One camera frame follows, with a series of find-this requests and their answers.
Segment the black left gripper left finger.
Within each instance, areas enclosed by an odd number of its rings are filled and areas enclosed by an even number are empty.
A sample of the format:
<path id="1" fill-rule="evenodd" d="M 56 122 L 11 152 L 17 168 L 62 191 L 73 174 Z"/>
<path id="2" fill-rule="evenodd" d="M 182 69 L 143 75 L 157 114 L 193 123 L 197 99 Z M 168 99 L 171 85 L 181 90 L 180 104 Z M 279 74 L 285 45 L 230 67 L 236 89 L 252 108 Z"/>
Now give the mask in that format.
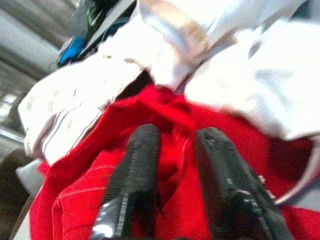
<path id="1" fill-rule="evenodd" d="M 131 134 L 125 155 L 109 178 L 91 239 L 131 239 L 135 217 L 147 236 L 154 237 L 160 146 L 161 133 L 154 124 L 141 125 Z"/>

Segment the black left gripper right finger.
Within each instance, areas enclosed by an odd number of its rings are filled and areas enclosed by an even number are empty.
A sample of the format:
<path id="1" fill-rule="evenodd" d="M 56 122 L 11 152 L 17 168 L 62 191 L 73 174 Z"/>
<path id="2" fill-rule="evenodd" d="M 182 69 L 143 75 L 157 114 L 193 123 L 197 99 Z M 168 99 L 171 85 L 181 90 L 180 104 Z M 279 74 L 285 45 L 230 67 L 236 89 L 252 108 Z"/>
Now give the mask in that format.
<path id="1" fill-rule="evenodd" d="M 208 226 L 215 240 L 291 240 L 262 180 L 219 129 L 197 130 L 195 154 Z"/>

